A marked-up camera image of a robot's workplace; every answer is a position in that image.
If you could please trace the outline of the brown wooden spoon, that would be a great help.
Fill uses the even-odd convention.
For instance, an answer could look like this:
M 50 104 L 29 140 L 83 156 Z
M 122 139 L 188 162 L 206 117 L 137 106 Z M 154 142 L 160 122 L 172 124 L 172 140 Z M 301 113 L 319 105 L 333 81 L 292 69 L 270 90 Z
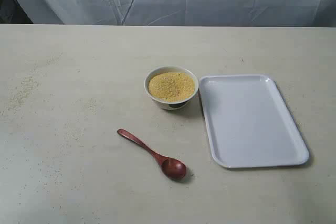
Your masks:
M 124 130 L 124 129 L 118 129 L 117 133 L 121 135 L 122 137 L 134 142 L 135 144 L 142 147 L 144 150 L 149 152 L 153 158 L 158 163 L 159 167 L 161 168 L 163 174 L 173 180 L 179 180 L 185 177 L 187 173 L 187 167 L 184 163 L 181 161 L 163 156 L 155 151 L 153 151 L 151 148 L 149 148 L 146 144 L 144 144 L 139 138 L 134 136 L 132 133 Z

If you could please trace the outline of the yellow-brown granular powder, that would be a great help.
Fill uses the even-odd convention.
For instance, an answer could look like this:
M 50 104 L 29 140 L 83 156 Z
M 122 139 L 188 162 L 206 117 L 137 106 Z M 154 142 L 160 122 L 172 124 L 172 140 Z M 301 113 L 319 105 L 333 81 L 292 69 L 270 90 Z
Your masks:
M 183 72 L 166 72 L 154 76 L 148 84 L 149 93 L 165 102 L 188 99 L 195 91 L 193 79 Z

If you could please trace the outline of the white ceramic bowl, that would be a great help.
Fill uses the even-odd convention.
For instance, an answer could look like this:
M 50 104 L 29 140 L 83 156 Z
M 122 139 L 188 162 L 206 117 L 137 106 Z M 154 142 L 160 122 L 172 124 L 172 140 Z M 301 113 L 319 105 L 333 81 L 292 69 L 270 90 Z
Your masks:
M 192 94 L 192 96 L 189 97 L 188 99 L 185 99 L 185 100 L 182 100 L 182 101 L 179 101 L 179 102 L 165 102 L 165 101 L 162 101 L 162 100 L 159 100 L 159 99 L 156 99 L 155 97 L 153 97 L 149 93 L 149 90 L 148 90 L 149 81 L 154 76 L 156 76 L 158 74 L 166 73 L 166 72 L 183 72 L 183 73 L 188 74 L 193 79 L 194 84 L 195 84 L 195 91 Z M 199 84 L 198 84 L 197 77 L 192 72 L 190 72 L 189 70 L 184 69 L 182 67 L 177 67 L 177 66 L 164 66 L 164 67 L 159 67 L 159 68 L 156 68 L 156 69 L 152 70 L 147 75 L 147 77 L 145 78 L 145 81 L 144 81 L 144 88 L 145 88 L 145 91 L 148 94 L 148 96 L 152 99 L 152 101 L 157 106 L 159 106 L 160 108 L 165 109 L 165 110 L 177 110 L 177 109 L 180 109 L 180 108 L 186 106 L 191 101 L 191 99 L 197 94 Z

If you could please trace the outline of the white plastic tray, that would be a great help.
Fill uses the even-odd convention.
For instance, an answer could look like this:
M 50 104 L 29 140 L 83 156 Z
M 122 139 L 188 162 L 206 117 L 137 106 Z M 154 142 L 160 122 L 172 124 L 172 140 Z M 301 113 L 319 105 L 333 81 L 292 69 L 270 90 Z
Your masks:
M 204 76 L 199 94 L 214 161 L 228 169 L 298 166 L 308 148 L 275 82 L 263 74 Z

